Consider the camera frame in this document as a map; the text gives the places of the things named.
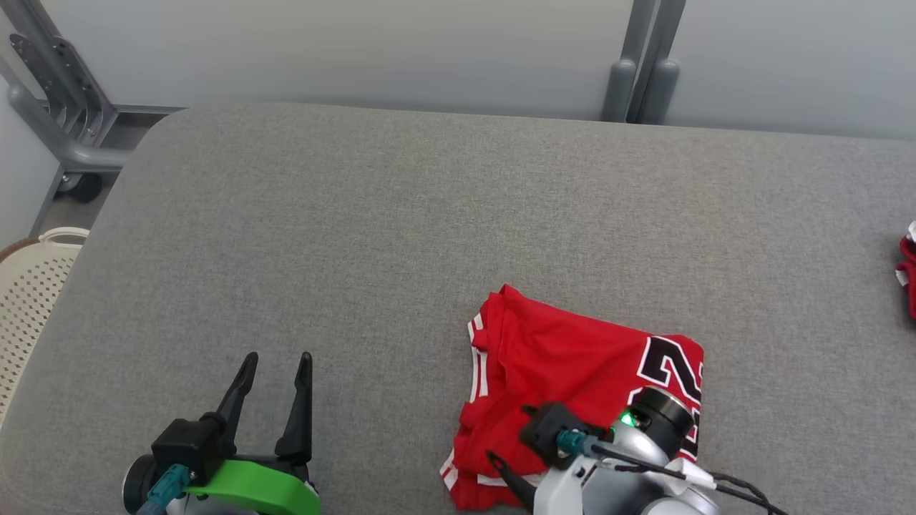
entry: black cable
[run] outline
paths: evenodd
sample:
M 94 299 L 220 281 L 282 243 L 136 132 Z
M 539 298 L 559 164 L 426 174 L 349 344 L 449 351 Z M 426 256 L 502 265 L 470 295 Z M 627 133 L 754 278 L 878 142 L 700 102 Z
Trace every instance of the black cable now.
M 665 468 L 665 467 L 663 467 L 663 466 L 658 466 L 658 465 L 655 465 L 654 463 L 649 463 L 648 461 L 644 461 L 644 460 L 641 460 L 641 459 L 639 459 L 639 458 L 634 458 L 634 457 L 631 457 L 631 456 L 628 456 L 628 455 L 621 454 L 621 453 L 619 453 L 619 452 L 617 452 L 617 451 L 612 451 L 612 450 L 610 450 L 610 449 L 608 449 L 608 448 L 606 448 L 606 447 L 604 447 L 604 446 L 602 446 L 602 445 L 600 445 L 600 444 L 593 444 L 593 445 L 592 445 L 592 451 L 595 452 L 595 453 L 598 453 L 598 454 L 600 454 L 600 455 L 605 455 L 605 456 L 607 456 L 607 457 L 615 458 L 615 459 L 618 459 L 618 460 L 620 460 L 620 461 L 625 461 L 625 462 L 630 463 L 630 464 L 632 464 L 632 465 L 640 466 L 640 467 L 642 467 L 642 468 L 651 470 L 652 472 L 657 472 L 657 473 L 659 473 L 659 474 L 664 474 L 664 475 L 666 475 L 666 476 L 675 477 L 675 478 L 677 478 L 677 479 L 681 479 L 681 480 L 684 480 L 684 481 L 687 480 L 687 476 L 685 476 L 684 474 L 682 474 L 682 473 L 680 473 L 680 472 L 677 472 L 677 471 L 674 471 L 674 470 L 668 470 L 667 468 Z M 626 472 L 634 472 L 634 471 L 636 471 L 637 469 L 627 467 L 627 468 L 622 468 L 622 469 L 619 469 L 619 470 L 623 470 L 623 471 L 626 471 Z M 732 497 L 735 497 L 735 498 L 738 498 L 738 499 L 745 500 L 745 501 L 750 502 L 750 503 L 752 503 L 752 504 L 756 504 L 756 505 L 760 506 L 761 508 L 765 509 L 765 510 L 767 511 L 767 513 L 770 514 L 770 515 L 773 515 L 773 514 L 775 514 L 775 515 L 789 515 L 789 514 L 786 513 L 785 511 L 780 510 L 779 508 L 773 506 L 773 505 L 767 500 L 767 497 L 766 497 L 765 495 L 763 495 L 763 492 L 761 492 L 759 489 L 757 489 L 757 487 L 754 487 L 754 486 L 751 485 L 750 483 L 748 483 L 748 482 L 746 482 L 746 481 L 744 481 L 744 480 L 738 479 L 737 477 L 731 477 L 731 476 L 728 476 L 728 475 L 725 475 L 725 474 L 718 474 L 718 473 L 717 473 L 715 476 L 713 476 L 713 479 L 715 479 L 716 476 L 721 477 L 723 481 L 727 481 L 727 482 L 729 482 L 729 483 L 732 483 L 732 484 L 734 484 L 734 485 L 736 485 L 736 486 L 739 486 L 739 487 L 742 487 L 742 488 L 747 488 L 748 490 L 750 490 L 751 492 L 753 492 L 754 495 L 750 495 L 750 494 L 747 494 L 747 493 L 745 493 L 745 492 L 742 492 L 741 490 L 736 490 L 736 489 L 734 489 L 734 488 L 727 487 L 727 486 L 725 486 L 725 485 L 719 485 L 719 484 L 716 484 L 716 486 L 715 486 L 715 490 L 716 490 L 716 491 L 722 492 L 722 493 L 724 493 L 724 494 L 726 494 L 726 495 L 729 495 L 729 496 L 732 496 Z

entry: basket rim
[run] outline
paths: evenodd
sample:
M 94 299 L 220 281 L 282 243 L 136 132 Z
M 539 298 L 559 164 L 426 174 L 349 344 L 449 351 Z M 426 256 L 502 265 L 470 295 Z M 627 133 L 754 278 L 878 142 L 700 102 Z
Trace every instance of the basket rim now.
M 3 263 L 7 258 L 14 255 L 19 250 L 22 250 L 23 248 L 26 248 L 26 247 L 33 246 L 36 243 L 41 243 L 41 240 L 39 240 L 37 236 L 26 238 L 26 239 L 21 239 L 15 242 L 13 245 L 3 250 L 0 250 L 0 263 Z

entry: teal connector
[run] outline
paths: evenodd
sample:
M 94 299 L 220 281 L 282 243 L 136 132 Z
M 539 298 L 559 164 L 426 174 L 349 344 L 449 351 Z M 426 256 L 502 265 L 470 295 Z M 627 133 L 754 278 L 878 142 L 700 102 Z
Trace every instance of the teal connector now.
M 560 431 L 557 435 L 557 448 L 570 456 L 585 454 L 583 444 L 587 436 L 578 431 Z
M 149 490 L 147 502 L 143 504 L 136 515 L 162 515 L 166 511 L 166 506 L 173 499 L 177 499 L 184 493 L 184 489 L 191 482 L 188 474 L 188 467 L 184 465 L 173 465 L 166 470 L 166 473 L 159 478 L 156 485 Z

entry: basket handle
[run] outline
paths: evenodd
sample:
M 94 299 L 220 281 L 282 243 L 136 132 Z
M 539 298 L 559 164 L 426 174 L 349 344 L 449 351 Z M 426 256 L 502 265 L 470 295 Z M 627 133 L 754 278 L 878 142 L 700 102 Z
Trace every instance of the basket handle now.
M 38 237 L 38 241 L 45 244 L 48 247 L 58 247 L 58 248 L 82 248 L 82 245 L 75 245 L 73 243 L 58 243 L 54 241 L 54 238 L 58 236 L 79 236 L 82 238 L 89 237 L 89 230 L 82 229 L 80 227 L 57 227 L 50 229 L 47 233 Z

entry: gray floor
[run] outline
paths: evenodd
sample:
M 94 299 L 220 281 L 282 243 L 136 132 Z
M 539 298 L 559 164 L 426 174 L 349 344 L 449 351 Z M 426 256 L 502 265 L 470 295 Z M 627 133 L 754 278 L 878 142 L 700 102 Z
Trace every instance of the gray floor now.
M 111 131 L 102 142 L 105 148 L 126 148 L 133 150 L 147 131 L 161 120 L 163 115 L 120 114 Z M 103 175 L 104 186 L 99 196 L 90 203 L 79 203 L 67 195 L 55 198 L 39 225 L 40 233 L 54 227 L 72 226 L 92 229 L 95 217 L 102 209 L 108 192 L 117 180 L 117 174 Z

